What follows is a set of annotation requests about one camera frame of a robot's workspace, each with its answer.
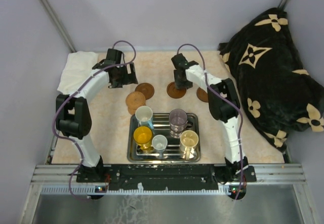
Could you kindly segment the wooden coaster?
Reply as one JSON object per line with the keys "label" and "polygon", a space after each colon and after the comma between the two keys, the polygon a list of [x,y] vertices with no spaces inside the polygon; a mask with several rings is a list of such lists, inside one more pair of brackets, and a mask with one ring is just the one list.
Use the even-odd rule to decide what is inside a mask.
{"label": "wooden coaster", "polygon": [[150,99],[155,93],[154,86],[150,83],[140,83],[135,88],[135,91],[141,92],[145,96],[146,100]]}
{"label": "wooden coaster", "polygon": [[198,99],[202,102],[208,102],[208,94],[201,88],[198,88],[196,91]]}
{"label": "wooden coaster", "polygon": [[167,94],[174,99],[180,99],[186,94],[185,89],[177,89],[174,82],[171,82],[167,86]]}

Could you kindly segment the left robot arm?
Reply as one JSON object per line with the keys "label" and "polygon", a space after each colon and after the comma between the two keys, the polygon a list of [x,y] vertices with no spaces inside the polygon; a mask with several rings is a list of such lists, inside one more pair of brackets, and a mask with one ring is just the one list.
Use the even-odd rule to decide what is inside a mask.
{"label": "left robot arm", "polygon": [[105,59],[92,67],[89,77],[78,89],[57,96],[52,129],[58,138],[70,141],[78,152],[80,164],[74,173],[79,182],[100,182],[105,177],[102,157],[90,136],[90,102],[103,87],[114,89],[137,83],[133,61],[126,63],[122,51],[109,48]]}

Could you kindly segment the woven coaster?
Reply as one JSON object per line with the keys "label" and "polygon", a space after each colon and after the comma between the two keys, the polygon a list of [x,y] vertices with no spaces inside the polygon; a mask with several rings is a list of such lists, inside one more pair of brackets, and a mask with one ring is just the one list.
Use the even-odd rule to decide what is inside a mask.
{"label": "woven coaster", "polygon": [[136,107],[135,107],[135,108],[133,108],[133,107],[128,107],[128,113],[129,113],[130,115],[134,115],[135,112],[136,112],[136,110],[137,110]]}
{"label": "woven coaster", "polygon": [[126,105],[128,108],[137,109],[144,106],[146,103],[146,98],[143,93],[134,91],[126,97]]}

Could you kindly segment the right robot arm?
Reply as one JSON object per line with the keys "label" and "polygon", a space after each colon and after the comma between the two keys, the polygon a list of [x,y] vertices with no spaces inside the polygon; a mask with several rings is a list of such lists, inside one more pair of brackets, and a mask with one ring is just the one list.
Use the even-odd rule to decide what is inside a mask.
{"label": "right robot arm", "polygon": [[183,54],[171,58],[174,66],[174,81],[178,90],[189,89],[196,84],[208,96],[209,112],[220,122],[225,143],[226,175],[232,181],[244,182],[244,170],[249,167],[242,150],[242,119],[240,103],[233,81],[220,79],[196,61],[187,61]]}

